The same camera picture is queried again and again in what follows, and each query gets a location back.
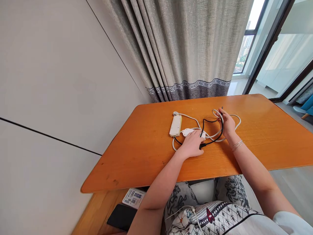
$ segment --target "curtain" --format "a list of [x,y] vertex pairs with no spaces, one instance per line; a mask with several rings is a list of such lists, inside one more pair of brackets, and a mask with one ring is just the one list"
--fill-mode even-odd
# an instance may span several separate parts
[[253,0],[103,0],[154,102],[225,96]]

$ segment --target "hand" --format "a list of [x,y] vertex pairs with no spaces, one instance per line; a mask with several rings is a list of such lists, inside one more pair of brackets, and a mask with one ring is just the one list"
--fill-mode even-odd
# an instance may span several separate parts
[[[228,139],[231,134],[235,133],[235,121],[224,109],[219,108],[218,111],[222,114],[224,120],[223,135],[226,137],[226,139]],[[217,118],[217,120],[222,127],[221,119]]]
[[186,160],[189,157],[196,157],[204,153],[203,149],[199,149],[199,146],[202,141],[205,139],[200,137],[201,130],[196,130],[189,133],[183,145],[176,151],[175,155],[182,157],[183,160]]

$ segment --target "curtain pattern border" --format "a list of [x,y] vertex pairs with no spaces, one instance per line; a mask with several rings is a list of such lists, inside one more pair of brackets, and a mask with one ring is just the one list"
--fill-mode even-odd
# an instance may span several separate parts
[[213,85],[217,84],[223,87],[229,87],[231,81],[224,81],[218,78],[214,78],[211,82],[206,82],[202,80],[197,80],[195,83],[189,84],[187,81],[183,81],[181,84],[175,83],[173,86],[164,86],[164,87],[152,87],[152,88],[146,88],[149,95],[155,95],[156,92],[158,94],[162,93],[175,93],[177,90],[183,90],[184,87],[188,87],[189,90],[194,90],[198,86],[202,86],[205,88],[211,88]]

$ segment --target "window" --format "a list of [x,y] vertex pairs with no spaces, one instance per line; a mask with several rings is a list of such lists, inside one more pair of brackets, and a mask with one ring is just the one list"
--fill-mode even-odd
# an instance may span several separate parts
[[259,29],[268,0],[254,0],[246,27],[244,39],[235,65],[234,73],[242,73],[249,56],[255,35]]

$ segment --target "sky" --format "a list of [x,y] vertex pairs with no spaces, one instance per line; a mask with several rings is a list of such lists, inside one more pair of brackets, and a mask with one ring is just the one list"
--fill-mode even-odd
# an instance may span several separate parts
[[254,0],[252,9],[250,12],[250,16],[249,16],[249,21],[251,21],[251,23],[248,29],[255,29],[263,4],[264,4],[264,0]]

